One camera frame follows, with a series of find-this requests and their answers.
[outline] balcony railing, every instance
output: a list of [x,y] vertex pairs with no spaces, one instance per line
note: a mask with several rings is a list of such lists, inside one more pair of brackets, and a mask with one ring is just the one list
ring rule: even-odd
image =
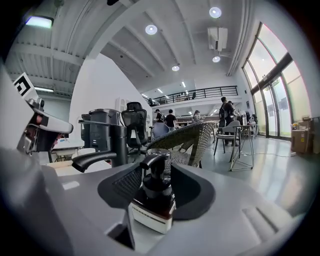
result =
[[152,99],[152,105],[165,105],[176,102],[192,101],[205,98],[214,97],[228,97],[228,96],[238,96],[237,86],[223,86],[223,87],[212,87],[204,88],[198,90],[189,90],[188,92],[182,91],[170,95],[164,95],[158,98]]

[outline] floor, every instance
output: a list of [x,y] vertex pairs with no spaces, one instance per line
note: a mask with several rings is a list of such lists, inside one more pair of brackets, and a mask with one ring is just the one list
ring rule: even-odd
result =
[[[225,147],[224,154],[219,140],[214,156],[215,144],[212,142],[202,159],[203,169],[243,180],[293,217],[308,210],[320,185],[318,155],[291,156],[289,141],[257,137],[253,139],[254,168],[229,171],[231,145]],[[242,162],[251,162],[251,156],[246,155],[249,152],[250,146],[246,142],[242,149]],[[241,167],[244,165],[236,163],[235,168]]]

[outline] wicker chair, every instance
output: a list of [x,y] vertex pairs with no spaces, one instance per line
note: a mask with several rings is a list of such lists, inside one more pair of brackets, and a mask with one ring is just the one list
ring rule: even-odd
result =
[[[168,150],[181,145],[178,151],[171,152],[171,160],[167,161],[164,169],[165,175],[170,174],[172,162],[201,168],[201,159],[204,156],[213,127],[213,121],[200,121],[187,125],[156,138],[147,146],[147,150]],[[191,146],[193,146],[191,154],[186,153]]]

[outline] office chair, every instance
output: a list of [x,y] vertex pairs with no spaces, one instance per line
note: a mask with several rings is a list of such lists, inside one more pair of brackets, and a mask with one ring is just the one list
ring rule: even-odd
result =
[[121,112],[124,126],[126,126],[126,143],[132,149],[137,149],[137,155],[133,162],[141,154],[141,147],[148,142],[148,134],[146,131],[147,111],[142,109],[139,102],[129,102],[126,104],[127,109]]

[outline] backpack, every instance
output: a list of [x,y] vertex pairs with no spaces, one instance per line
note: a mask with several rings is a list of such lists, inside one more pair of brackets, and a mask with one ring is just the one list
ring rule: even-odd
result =
[[160,120],[164,123],[164,122],[165,122],[165,115],[164,115],[164,114],[162,114],[161,112],[160,112],[160,114],[161,114],[161,118],[160,118]]
[[228,116],[228,112],[225,110],[226,103],[223,103],[219,110],[219,118],[220,120],[225,119]]

